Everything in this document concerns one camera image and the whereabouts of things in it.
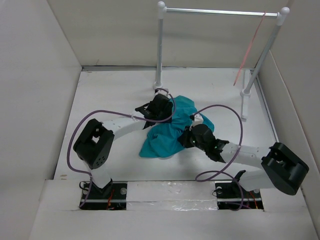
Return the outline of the teal t shirt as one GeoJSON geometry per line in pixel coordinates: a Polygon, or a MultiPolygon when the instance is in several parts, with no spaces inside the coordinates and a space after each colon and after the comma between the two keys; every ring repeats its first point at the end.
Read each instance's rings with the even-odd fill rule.
{"type": "Polygon", "coordinates": [[[194,101],[185,96],[179,95],[174,101],[176,112],[172,122],[159,123],[148,131],[139,152],[141,158],[169,158],[184,149],[178,138],[183,134],[185,127],[192,124],[190,115],[198,110],[194,101]]]}

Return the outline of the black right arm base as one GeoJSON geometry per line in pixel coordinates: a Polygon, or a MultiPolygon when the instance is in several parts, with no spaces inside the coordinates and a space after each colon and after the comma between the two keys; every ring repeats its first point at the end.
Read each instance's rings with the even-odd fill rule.
{"type": "Polygon", "coordinates": [[[264,210],[261,193],[254,191],[246,191],[235,180],[239,181],[245,170],[238,172],[234,179],[215,180],[215,190],[212,195],[216,197],[218,210],[264,210]]]}

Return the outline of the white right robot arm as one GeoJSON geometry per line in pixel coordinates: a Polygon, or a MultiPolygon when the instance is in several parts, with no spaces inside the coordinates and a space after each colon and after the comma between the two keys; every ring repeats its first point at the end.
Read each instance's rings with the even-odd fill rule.
{"type": "Polygon", "coordinates": [[[309,172],[308,165],[285,144],[275,142],[271,147],[239,146],[215,138],[205,124],[187,126],[178,142],[184,148],[198,148],[212,161],[255,167],[255,171],[240,170],[231,191],[242,197],[248,191],[276,188],[294,196],[309,172]]]}

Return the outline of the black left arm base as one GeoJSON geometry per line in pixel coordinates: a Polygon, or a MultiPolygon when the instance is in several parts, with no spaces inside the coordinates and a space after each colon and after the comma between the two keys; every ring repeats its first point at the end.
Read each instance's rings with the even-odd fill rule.
{"type": "Polygon", "coordinates": [[[127,209],[126,181],[112,181],[104,189],[99,189],[92,184],[89,190],[89,181],[81,181],[79,187],[82,190],[79,208],[81,210],[107,210],[122,211],[127,209]]]}

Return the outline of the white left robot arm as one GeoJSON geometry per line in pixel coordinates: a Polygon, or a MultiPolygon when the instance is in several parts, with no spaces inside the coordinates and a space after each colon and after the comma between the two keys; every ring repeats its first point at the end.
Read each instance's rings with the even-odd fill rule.
{"type": "Polygon", "coordinates": [[[174,100],[160,90],[153,100],[134,109],[132,114],[107,110],[94,113],[119,115],[118,118],[104,122],[93,118],[89,120],[72,147],[87,171],[79,170],[90,177],[88,188],[94,189],[100,198],[107,198],[112,191],[113,180],[107,173],[107,161],[115,140],[135,131],[149,128],[157,123],[170,123],[175,109],[174,100]]]}

